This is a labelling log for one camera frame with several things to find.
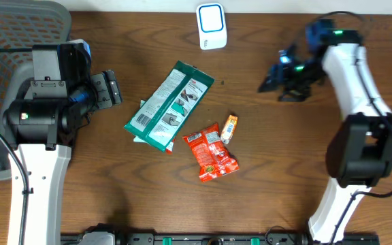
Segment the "snack package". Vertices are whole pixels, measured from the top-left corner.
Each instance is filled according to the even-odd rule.
[[[140,101],[140,107],[142,107],[144,105],[145,101],[141,100]],[[138,136],[135,136],[134,138],[134,142],[140,142],[140,143],[146,143],[146,141],[140,139]],[[171,154],[172,150],[174,149],[174,143],[175,143],[175,139],[173,139],[166,147],[166,153]]]
[[[237,116],[229,115],[228,120],[226,120],[225,126],[223,127],[222,133],[220,135],[220,140],[224,144],[228,144],[229,140],[232,139],[232,135],[235,132],[235,128],[237,127]]]
[[[202,182],[240,169],[237,161],[229,156],[228,150],[223,146],[218,136],[217,123],[199,133],[184,136],[183,139],[201,166],[199,178]]]
[[[213,82],[214,78],[178,61],[125,129],[164,152]]]

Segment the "green light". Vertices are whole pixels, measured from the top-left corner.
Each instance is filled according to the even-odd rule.
[[[296,71],[301,71],[301,70],[304,69],[304,67],[305,67],[305,65],[298,65],[297,67],[294,67],[294,69],[295,69]]]

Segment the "green and white package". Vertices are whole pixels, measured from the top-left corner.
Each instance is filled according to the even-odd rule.
[[[125,129],[164,152],[213,82],[214,78],[178,61]]]

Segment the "small orange snack wrapper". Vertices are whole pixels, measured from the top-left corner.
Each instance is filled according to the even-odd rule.
[[[230,115],[228,120],[226,120],[225,126],[223,127],[222,134],[220,135],[220,140],[224,144],[228,144],[229,140],[232,139],[232,135],[235,132],[235,128],[237,127],[237,116]]]
[[[200,132],[184,136],[183,139],[201,166],[199,178],[202,182],[240,169],[237,161],[229,156],[228,150],[223,146],[218,136],[217,123]]]

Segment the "wood grain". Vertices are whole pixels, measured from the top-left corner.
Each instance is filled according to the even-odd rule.
[[[278,50],[314,15],[227,14],[228,44],[199,48],[194,14],[73,12],[71,38],[91,45],[92,72],[113,69],[124,103],[96,113],[80,130],[67,171],[62,232],[97,223],[158,233],[263,233],[273,225],[304,228],[327,184],[325,149],[340,126],[330,83],[313,86],[304,103],[279,103],[256,93]],[[356,27],[338,18],[341,27]],[[374,16],[366,41],[370,69],[392,108],[392,16]],[[179,132],[174,153],[133,143],[123,129],[177,60],[216,82]],[[180,139],[227,115],[239,116],[228,149],[240,171],[205,184]],[[392,175],[377,192],[392,188]],[[10,182],[0,182],[0,244],[6,243]],[[373,231],[392,244],[392,198],[366,197],[347,231]]]

